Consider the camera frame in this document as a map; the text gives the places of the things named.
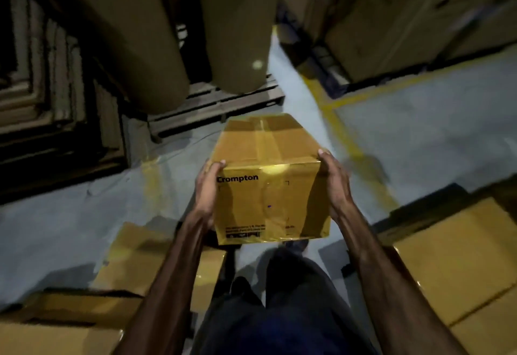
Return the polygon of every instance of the gray floor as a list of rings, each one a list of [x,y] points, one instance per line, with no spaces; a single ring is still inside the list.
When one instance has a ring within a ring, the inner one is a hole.
[[[515,170],[515,63],[515,56],[502,57],[480,64],[484,74],[456,71],[337,113],[363,150],[378,161],[389,191],[400,203],[454,180],[479,187]],[[283,108],[268,111],[292,114],[323,147],[350,162],[276,38],[269,69],[286,100]],[[155,145],[145,125],[127,122],[131,169],[0,207],[0,305],[49,286],[86,287],[125,221],[172,233],[189,207],[194,178],[222,127],[211,124]],[[370,222],[386,217],[388,212],[353,171],[352,193],[365,217]],[[244,245],[237,255],[238,273],[262,296],[268,250],[276,246]],[[345,282],[340,273],[348,257],[335,223],[329,237],[309,243],[307,256],[329,274],[372,335],[357,277]]]

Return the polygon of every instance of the forearm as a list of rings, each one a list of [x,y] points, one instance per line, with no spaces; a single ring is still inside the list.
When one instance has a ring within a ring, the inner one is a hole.
[[[466,355],[420,290],[389,260],[352,202],[341,209],[338,226],[359,274],[366,306],[384,354]]]
[[[183,350],[203,248],[203,220],[197,211],[185,219],[115,354],[175,355]]]

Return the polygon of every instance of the person's left hand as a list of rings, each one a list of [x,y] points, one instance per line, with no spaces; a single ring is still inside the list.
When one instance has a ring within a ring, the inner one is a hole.
[[[205,162],[195,180],[194,209],[207,221],[208,228],[214,223],[214,205],[217,195],[217,173],[226,166],[226,161],[215,162],[208,166]]]

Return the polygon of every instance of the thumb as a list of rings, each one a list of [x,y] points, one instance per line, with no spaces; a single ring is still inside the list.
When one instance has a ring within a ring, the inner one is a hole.
[[[211,180],[215,181],[217,177],[217,173],[219,170],[222,170],[224,167],[226,167],[226,161],[222,160],[220,162],[212,163],[208,171],[205,175],[205,180]]]
[[[323,149],[318,149],[318,157],[327,166],[329,174],[333,175],[340,173],[339,165],[331,154],[325,152]]]

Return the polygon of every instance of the crompton logo text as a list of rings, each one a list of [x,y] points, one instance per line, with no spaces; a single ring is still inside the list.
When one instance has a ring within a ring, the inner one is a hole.
[[[258,175],[245,175],[245,176],[232,176],[223,177],[218,176],[217,182],[242,182],[242,181],[253,181],[259,179]]]

